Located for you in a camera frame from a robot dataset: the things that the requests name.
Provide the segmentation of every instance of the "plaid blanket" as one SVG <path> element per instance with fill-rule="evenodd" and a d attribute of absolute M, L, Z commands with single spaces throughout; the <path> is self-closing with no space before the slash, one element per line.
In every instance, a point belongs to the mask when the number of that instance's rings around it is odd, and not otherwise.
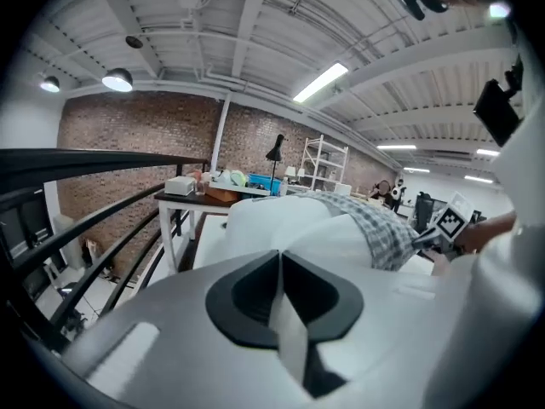
<path fill-rule="evenodd" d="M 367 240 L 373 256 L 373 268 L 398 271 L 416 253 L 411 242 L 418 233 L 402 222 L 392 210 L 361 203 L 335 193 L 311 191 L 296 195 L 319 200 L 350 215 Z"/>

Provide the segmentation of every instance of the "black chair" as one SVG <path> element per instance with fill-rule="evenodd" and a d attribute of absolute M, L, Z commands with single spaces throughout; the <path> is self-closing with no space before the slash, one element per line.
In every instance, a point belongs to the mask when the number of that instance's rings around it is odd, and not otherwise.
<path fill-rule="evenodd" d="M 432 219 L 432 214 L 433 199 L 430 197 L 429 194 L 420 193 L 420 195 L 416 197 L 415 203 L 415 230 L 418 233 L 422 233 L 427 229 L 427 224 Z"/>

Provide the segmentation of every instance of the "black metal railing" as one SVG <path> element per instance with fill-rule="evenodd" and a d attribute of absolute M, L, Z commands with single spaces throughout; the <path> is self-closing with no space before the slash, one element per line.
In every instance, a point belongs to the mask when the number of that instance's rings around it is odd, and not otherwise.
<path fill-rule="evenodd" d="M 46 181 L 55 181 L 105 171 L 176 165 L 176 174 L 179 176 L 182 174 L 183 165 L 186 164 L 201 164 L 203 170 L 205 170 L 208 162 L 206 159 L 201 158 L 105 150 L 0 150 L 0 194 L 2 194 L 0 199 L 2 197 L 4 199 L 14 198 L 14 196 L 18 195 L 17 190 L 42 186 Z M 22 280 L 37 268 L 40 268 L 44 261 L 58 252 L 60 248 L 67 245 L 95 224 L 163 188 L 164 184 L 159 183 L 133 196 L 109 204 L 77 221 L 67 230 L 50 236 L 37 247 L 15 259 L 2 256 L 2 277 L 3 281 L 9 287 L 7 289 L 8 306 L 11 308 L 11 312 L 19 317 L 21 325 L 28 334 L 42 340 L 48 348 L 61 352 L 69 343 L 62 335 L 61 330 L 71 312 L 83 297 L 83 294 L 124 246 L 158 215 L 158 210 L 153 210 L 128 232 L 125 232 L 97 262 L 85 271 L 83 277 L 72 287 L 68 296 L 54 312 L 51 320 L 47 320 L 41 314 L 37 306 L 26 294 L 21 284 Z M 176 225 L 173 235 L 176 233 L 181 234 L 181 224 L 185 221 L 186 217 L 187 212 L 182 215 L 179 210 L 175 211 L 171 217 L 171 221 L 174 219 Z M 121 276 L 118 285 L 107 299 L 106 305 L 100 314 L 101 316 L 107 314 L 115 307 L 123 290 L 143 262 L 146 254 L 159 240 L 160 234 L 160 230 L 158 229 L 139 251 L 132 263 L 130 263 L 129 268 Z M 147 286 L 163 253 L 164 249 L 161 246 L 153 262 L 148 266 L 148 271 L 143 276 L 141 289 Z"/>

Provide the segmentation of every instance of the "white wall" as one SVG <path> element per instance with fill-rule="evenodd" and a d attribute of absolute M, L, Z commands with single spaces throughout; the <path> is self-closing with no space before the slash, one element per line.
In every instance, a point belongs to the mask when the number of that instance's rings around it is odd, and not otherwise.
<path fill-rule="evenodd" d="M 5 81 L 0 98 L 0 148 L 57 147 L 59 122 L 65 99 L 38 87 Z M 44 184 L 49 218 L 60 213 L 56 182 Z"/>
<path fill-rule="evenodd" d="M 475 210 L 480 210 L 487 218 L 513 210 L 511 200 L 498 186 L 422 173 L 403 174 L 403 178 L 404 186 L 407 187 L 403 198 L 405 204 L 411 199 L 410 205 L 414 205 L 420 191 L 430 194 L 433 199 L 443 201 L 448 201 L 457 191 L 474 204 Z"/>

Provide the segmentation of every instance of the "white ceiling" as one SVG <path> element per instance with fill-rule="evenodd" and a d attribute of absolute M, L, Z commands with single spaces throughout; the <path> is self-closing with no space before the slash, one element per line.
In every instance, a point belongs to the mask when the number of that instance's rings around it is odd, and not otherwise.
<path fill-rule="evenodd" d="M 340 136 L 395 168 L 491 175 L 491 160 L 474 152 L 497 146 L 472 105 L 487 80 L 503 81 L 514 51 L 484 10 L 427 10 L 417 21 L 396 0 L 198 5 L 188 20 L 180 0 L 51 0 L 21 44 L 27 71 L 56 74 L 70 97 L 104 90 L 100 79 L 119 66 L 137 89 L 219 99 L 230 89 L 240 104 Z M 144 48 L 129 48 L 127 34 L 140 34 Z M 349 73 L 335 86 L 304 107 L 290 101 L 336 61 Z M 512 103 L 519 110 L 518 96 Z M 379 143 L 419 149 L 380 153 Z"/>

